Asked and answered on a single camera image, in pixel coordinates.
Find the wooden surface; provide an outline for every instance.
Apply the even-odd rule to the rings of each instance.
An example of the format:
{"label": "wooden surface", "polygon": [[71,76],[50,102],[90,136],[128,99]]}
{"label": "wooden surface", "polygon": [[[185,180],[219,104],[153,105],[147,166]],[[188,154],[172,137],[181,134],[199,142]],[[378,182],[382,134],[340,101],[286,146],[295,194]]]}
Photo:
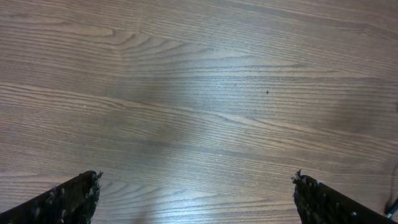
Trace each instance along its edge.
{"label": "wooden surface", "polygon": [[398,193],[397,13],[1,1],[0,212],[102,170],[93,223],[300,223],[299,169],[382,212]]}

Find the wood grain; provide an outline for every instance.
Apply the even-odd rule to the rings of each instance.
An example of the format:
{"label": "wood grain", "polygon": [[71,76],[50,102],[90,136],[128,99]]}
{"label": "wood grain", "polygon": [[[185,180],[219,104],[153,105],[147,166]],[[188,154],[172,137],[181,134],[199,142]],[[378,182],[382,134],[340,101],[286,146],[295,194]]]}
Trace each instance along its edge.
{"label": "wood grain", "polygon": [[97,24],[397,80],[395,0],[13,0],[1,6],[5,14]]}
{"label": "wood grain", "polygon": [[299,223],[303,169],[381,212],[395,3],[295,3],[1,2],[1,211],[93,169],[96,223]]}

